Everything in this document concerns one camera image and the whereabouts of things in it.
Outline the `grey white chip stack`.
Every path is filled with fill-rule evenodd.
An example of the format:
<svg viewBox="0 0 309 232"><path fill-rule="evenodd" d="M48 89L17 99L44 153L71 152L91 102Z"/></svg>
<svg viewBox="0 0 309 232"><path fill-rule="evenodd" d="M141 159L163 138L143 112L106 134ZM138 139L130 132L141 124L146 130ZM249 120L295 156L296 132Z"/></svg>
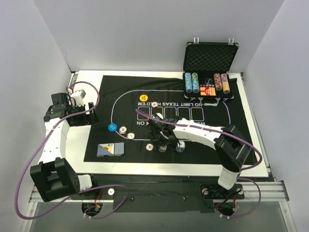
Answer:
<svg viewBox="0 0 309 232"><path fill-rule="evenodd" d="M159 152L166 152L166 150L167 150L167 146L166 146L166 145L164 145L164 146L159 146L159 148L158 148L158 151L159 151Z"/></svg>

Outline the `red white chip stack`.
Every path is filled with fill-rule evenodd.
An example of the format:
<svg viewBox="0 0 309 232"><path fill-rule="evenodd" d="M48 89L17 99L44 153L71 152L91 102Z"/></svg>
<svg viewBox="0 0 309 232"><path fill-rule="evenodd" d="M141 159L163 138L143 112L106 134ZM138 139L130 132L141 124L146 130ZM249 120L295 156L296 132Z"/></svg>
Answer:
<svg viewBox="0 0 309 232"><path fill-rule="evenodd" d="M154 148L154 145L153 145L153 144L147 144L147 145L146 145L146 150L148 150L148 151L152 151L153 148Z"/></svg>

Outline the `blue round button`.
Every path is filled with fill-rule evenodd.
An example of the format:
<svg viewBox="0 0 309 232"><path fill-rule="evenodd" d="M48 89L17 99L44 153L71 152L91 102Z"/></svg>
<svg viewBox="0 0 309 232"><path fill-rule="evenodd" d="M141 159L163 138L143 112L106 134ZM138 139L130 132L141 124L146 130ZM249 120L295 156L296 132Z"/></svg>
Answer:
<svg viewBox="0 0 309 232"><path fill-rule="evenodd" d="M117 128L118 128L118 126L115 123L111 123L111 124L108 125L108 130L111 131L111 132L116 131Z"/></svg>

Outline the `blue white chip stack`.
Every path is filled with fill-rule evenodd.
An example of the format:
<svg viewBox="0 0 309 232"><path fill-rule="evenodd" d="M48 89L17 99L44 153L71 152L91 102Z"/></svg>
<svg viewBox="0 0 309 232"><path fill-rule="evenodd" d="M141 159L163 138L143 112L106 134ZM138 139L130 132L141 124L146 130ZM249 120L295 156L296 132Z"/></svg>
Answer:
<svg viewBox="0 0 309 232"><path fill-rule="evenodd" d="M176 151L182 153L185 150L185 142L179 141L176 145Z"/></svg>

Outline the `red white single chip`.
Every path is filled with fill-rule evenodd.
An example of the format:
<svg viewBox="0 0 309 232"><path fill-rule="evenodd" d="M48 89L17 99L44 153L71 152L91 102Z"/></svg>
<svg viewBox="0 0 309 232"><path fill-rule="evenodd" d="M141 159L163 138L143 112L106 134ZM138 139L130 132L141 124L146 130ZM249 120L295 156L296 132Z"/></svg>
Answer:
<svg viewBox="0 0 309 232"><path fill-rule="evenodd" d="M127 128L126 128L125 126L121 126L121 127L119 128L119 133L120 133L120 134L126 134L126 133L127 133Z"/></svg>

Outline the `grey white single chip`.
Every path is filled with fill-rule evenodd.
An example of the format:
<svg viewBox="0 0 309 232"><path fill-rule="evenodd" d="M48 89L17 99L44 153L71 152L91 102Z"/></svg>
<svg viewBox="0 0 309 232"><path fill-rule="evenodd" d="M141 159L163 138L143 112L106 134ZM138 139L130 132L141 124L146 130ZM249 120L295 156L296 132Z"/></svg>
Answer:
<svg viewBox="0 0 309 232"><path fill-rule="evenodd" d="M134 138L135 138L135 134L134 133L130 132L130 133L127 134L127 139L133 140Z"/></svg>

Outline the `yellow dealer button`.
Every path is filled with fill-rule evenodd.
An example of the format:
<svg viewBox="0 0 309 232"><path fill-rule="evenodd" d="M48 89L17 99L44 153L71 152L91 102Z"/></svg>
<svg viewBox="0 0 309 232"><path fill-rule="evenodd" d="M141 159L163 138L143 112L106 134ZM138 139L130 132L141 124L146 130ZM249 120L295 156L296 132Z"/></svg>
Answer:
<svg viewBox="0 0 309 232"><path fill-rule="evenodd" d="M142 94L142 95L140 95L139 100L141 102L146 102L146 101L148 101L148 96L146 94Z"/></svg>

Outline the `blue playing card deck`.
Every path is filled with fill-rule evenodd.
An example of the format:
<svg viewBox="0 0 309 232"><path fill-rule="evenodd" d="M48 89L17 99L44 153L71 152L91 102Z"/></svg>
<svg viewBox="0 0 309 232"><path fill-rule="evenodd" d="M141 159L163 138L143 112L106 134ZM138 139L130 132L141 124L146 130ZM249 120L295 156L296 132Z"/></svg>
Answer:
<svg viewBox="0 0 309 232"><path fill-rule="evenodd" d="M125 144L121 143L107 143L98 144L97 157L118 157L125 153Z"/></svg>

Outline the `blue chip row left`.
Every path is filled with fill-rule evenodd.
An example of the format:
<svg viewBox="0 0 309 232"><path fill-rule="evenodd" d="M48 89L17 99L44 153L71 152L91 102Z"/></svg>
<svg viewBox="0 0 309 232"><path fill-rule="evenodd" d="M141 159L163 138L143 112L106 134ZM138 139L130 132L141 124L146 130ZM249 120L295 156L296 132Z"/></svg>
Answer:
<svg viewBox="0 0 309 232"><path fill-rule="evenodd" d="M186 93L191 93L193 91L191 73L186 72L184 74L184 80L185 80L185 92Z"/></svg>

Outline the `blue chip row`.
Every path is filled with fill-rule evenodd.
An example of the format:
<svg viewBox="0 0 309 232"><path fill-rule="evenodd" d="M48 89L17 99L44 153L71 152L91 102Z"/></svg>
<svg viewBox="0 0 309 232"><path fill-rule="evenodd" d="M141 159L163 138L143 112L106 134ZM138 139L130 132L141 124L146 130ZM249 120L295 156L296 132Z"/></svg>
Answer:
<svg viewBox="0 0 309 232"><path fill-rule="evenodd" d="M192 89L194 93L199 93L199 81L198 74L196 72L191 73Z"/></svg>
<svg viewBox="0 0 309 232"><path fill-rule="evenodd" d="M191 93L193 91L191 73L186 72L184 74L184 80L185 80L185 92L186 93Z"/></svg>

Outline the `blue chip row right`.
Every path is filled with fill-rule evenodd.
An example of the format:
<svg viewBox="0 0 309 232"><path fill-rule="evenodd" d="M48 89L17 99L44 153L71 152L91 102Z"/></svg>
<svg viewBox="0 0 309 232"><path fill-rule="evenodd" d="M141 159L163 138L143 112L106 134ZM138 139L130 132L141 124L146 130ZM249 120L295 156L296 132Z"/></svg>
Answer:
<svg viewBox="0 0 309 232"><path fill-rule="evenodd" d="M191 73L192 89L194 93L199 93L199 81L198 74L196 72Z"/></svg>

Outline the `red orange card deck box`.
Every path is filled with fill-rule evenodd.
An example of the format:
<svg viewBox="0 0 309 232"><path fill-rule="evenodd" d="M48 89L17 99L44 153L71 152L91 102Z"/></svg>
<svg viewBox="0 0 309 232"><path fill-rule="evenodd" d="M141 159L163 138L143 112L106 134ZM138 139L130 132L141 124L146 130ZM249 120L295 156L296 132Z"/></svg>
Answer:
<svg viewBox="0 0 309 232"><path fill-rule="evenodd" d="M216 96L215 87L200 87L201 96Z"/></svg>

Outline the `clear round button in case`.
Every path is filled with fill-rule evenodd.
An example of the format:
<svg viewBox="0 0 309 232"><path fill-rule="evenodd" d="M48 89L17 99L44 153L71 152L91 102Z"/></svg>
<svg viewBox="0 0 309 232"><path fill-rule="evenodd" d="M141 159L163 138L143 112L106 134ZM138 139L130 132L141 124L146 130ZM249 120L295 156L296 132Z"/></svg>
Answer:
<svg viewBox="0 0 309 232"><path fill-rule="evenodd" d="M212 80L211 78L206 78L206 79L205 79L205 83L206 83L207 85L212 85L212 84L213 84L213 80Z"/></svg>

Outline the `black poker chip case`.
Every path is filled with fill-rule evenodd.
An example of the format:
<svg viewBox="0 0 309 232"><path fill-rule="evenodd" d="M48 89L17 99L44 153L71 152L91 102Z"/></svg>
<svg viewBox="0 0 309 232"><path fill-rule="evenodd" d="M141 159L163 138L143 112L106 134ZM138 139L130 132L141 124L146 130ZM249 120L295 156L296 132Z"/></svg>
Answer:
<svg viewBox="0 0 309 232"><path fill-rule="evenodd" d="M229 70L239 49L239 44L229 39L228 42L201 42L198 37L194 37L191 42L186 43L183 61L183 95L185 99L198 102L203 106L217 106L220 101L231 100L234 94L231 90ZM199 93L185 92L185 73L197 73L199 88L215 87L214 74L227 74L230 93L224 94L223 90L216 91L216 96L201 96ZM205 83L206 78L213 80L212 85Z"/></svg>

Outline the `tan chip row in case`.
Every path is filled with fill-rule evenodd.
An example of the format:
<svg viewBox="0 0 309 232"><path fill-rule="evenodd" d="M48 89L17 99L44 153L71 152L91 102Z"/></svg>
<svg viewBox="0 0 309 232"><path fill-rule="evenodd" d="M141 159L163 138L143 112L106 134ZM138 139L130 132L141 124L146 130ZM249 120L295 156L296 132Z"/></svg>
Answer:
<svg viewBox="0 0 309 232"><path fill-rule="evenodd" d="M220 75L221 82L222 82L222 90L224 94L229 94L230 93L230 86L229 86L229 81L226 73L223 73Z"/></svg>

